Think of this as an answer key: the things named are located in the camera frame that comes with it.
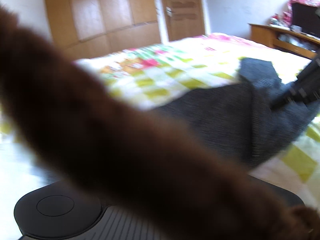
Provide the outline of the dark grey knit pants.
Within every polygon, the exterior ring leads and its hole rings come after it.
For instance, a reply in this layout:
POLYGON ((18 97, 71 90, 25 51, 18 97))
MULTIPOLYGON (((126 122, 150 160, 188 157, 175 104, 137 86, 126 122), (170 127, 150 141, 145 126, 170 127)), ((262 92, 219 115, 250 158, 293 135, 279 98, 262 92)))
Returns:
POLYGON ((270 61, 243 59, 238 77, 233 85, 193 89, 156 111, 187 123, 221 156, 256 167, 305 131, 319 102, 270 110, 270 102, 288 89, 270 61))

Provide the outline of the black television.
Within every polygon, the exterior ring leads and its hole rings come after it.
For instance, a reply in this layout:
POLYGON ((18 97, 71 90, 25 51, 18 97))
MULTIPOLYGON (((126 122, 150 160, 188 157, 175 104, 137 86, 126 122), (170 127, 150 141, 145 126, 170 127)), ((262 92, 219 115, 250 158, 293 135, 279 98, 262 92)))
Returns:
POLYGON ((302 28, 302 32, 319 37, 319 16, 316 14, 318 7, 300 3, 292 4, 291 24, 302 28))

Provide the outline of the brown fuzzy sleeve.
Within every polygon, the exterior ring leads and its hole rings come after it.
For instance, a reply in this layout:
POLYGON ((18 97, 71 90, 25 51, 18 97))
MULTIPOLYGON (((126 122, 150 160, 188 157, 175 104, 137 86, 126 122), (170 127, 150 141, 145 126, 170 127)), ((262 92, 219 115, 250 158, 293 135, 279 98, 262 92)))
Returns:
POLYGON ((5 9, 1 106, 49 167, 173 239, 319 239, 316 210, 287 207, 179 122, 113 100, 5 9))

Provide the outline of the wooden wardrobe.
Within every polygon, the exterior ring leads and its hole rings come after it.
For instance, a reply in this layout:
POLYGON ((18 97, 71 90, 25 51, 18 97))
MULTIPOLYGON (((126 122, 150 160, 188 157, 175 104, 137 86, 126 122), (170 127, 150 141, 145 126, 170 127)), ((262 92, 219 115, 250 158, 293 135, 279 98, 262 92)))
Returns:
POLYGON ((73 60, 160 43, 155 0, 45 0, 54 44, 73 60))

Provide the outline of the pink floral cloth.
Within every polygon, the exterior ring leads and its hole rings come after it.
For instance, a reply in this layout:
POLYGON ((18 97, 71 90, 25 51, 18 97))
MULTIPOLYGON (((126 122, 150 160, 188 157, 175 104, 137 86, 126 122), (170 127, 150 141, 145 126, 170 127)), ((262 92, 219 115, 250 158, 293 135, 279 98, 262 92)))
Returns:
POLYGON ((319 8, 319 1, 316 0, 289 0, 286 9, 281 14, 274 14, 270 17, 269 25, 290 27, 293 18, 298 17, 300 11, 310 9, 315 12, 319 8))

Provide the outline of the brown wooden door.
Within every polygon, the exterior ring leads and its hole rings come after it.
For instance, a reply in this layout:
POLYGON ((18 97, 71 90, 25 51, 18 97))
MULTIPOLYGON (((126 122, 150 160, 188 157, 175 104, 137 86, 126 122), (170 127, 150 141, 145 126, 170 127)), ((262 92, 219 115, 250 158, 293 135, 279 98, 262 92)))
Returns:
POLYGON ((162 0, 170 41, 205 34, 202 0, 162 0), (168 17, 166 7, 172 9, 168 17))

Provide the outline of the wooden tv cabinet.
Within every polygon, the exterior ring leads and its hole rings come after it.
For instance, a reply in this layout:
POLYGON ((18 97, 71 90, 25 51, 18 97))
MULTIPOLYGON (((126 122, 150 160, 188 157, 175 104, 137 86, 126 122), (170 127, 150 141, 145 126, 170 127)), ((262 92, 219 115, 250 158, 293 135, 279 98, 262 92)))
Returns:
POLYGON ((270 25, 249 24, 250 39, 267 47, 313 59, 319 51, 319 39, 270 25))

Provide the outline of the colourful patchwork bed sheet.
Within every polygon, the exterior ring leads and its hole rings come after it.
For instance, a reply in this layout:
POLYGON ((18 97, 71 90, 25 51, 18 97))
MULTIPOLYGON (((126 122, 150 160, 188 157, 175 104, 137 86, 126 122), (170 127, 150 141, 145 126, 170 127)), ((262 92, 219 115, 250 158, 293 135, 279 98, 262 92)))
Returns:
MULTIPOLYGON (((227 89, 238 79, 246 58, 273 66, 285 82, 292 81, 309 62, 243 38, 212 34, 81 59, 78 65, 98 76, 116 98, 153 109, 227 89)), ((253 174, 289 205, 319 208, 319 117, 253 174)))

